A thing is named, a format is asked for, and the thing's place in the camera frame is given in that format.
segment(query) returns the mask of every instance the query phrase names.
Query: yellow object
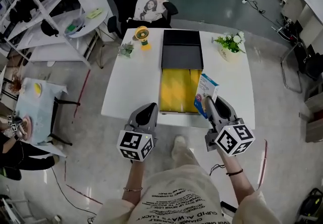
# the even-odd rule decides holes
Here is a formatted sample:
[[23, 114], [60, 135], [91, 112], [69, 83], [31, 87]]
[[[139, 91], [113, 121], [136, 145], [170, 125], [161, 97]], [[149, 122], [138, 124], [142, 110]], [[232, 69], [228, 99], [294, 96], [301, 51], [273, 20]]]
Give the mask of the yellow object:
[[90, 13], [88, 13], [87, 15], [86, 15], [86, 17], [88, 18], [88, 19], [93, 19], [93, 18], [95, 18], [97, 15], [99, 15], [99, 14], [101, 14], [101, 12], [103, 12], [103, 9], [95, 9], [95, 10], [93, 10], [93, 11], [91, 11]]
[[136, 29], [135, 37], [141, 41], [141, 50], [147, 51], [151, 49], [151, 45], [148, 43], [149, 31], [147, 27], [141, 26]]
[[194, 99], [201, 70], [163, 69], [160, 111], [197, 113]]
[[41, 85], [40, 85], [40, 84], [38, 84], [38, 83], [35, 83], [35, 84], [34, 84], [34, 88], [35, 88], [35, 92], [36, 92], [36, 94], [37, 94], [38, 96], [40, 96], [40, 94], [41, 94]]

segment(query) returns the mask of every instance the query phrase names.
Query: white flower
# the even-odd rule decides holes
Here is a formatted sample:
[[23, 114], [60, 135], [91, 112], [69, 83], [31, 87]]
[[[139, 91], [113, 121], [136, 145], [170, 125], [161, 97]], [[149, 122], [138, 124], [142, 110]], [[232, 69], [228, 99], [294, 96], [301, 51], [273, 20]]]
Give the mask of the white flower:
[[234, 36], [233, 41], [235, 41], [236, 43], [239, 43], [241, 41], [240, 36]]
[[242, 39], [244, 38], [244, 33], [242, 31], [240, 31], [238, 34]]

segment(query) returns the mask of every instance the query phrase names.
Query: black pants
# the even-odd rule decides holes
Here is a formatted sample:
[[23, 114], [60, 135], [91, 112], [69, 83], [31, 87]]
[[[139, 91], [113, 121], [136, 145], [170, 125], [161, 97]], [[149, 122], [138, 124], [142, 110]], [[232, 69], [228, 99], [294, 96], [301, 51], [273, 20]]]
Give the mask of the black pants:
[[8, 167], [13, 167], [19, 170], [46, 170], [51, 168], [55, 164], [54, 158], [52, 156], [43, 159], [29, 157], [49, 154], [49, 152], [47, 151], [38, 149], [30, 144], [21, 141], [16, 142], [14, 146], [19, 146], [20, 150], [21, 148], [23, 149], [23, 159], [20, 163], [18, 163], [18, 165], [10, 165], [10, 161], [5, 160], [5, 162], [7, 163], [6, 166]]

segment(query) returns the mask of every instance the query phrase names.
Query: white flower pot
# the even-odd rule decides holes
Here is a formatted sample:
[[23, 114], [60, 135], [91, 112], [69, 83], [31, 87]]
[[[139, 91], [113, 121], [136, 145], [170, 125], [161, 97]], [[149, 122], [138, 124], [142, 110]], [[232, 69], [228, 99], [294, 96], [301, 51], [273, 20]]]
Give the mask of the white flower pot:
[[224, 48], [222, 45], [219, 45], [218, 48], [219, 54], [230, 63], [235, 63], [239, 60], [240, 52], [231, 52], [229, 49]]

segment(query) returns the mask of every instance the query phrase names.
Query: small green plant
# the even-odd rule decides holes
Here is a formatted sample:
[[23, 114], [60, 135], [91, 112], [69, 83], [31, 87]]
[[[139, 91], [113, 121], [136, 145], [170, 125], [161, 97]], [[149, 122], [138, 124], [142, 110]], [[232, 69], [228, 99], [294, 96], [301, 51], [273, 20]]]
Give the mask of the small green plant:
[[124, 55], [130, 57], [130, 54], [133, 50], [133, 44], [131, 42], [123, 44], [119, 47], [119, 55]]
[[239, 48], [239, 44], [244, 43], [244, 33], [240, 31], [235, 36], [232, 34], [225, 34], [225, 36], [220, 36], [217, 39], [212, 38], [212, 43], [216, 42], [223, 46], [223, 48], [229, 49], [231, 52], [244, 52]]

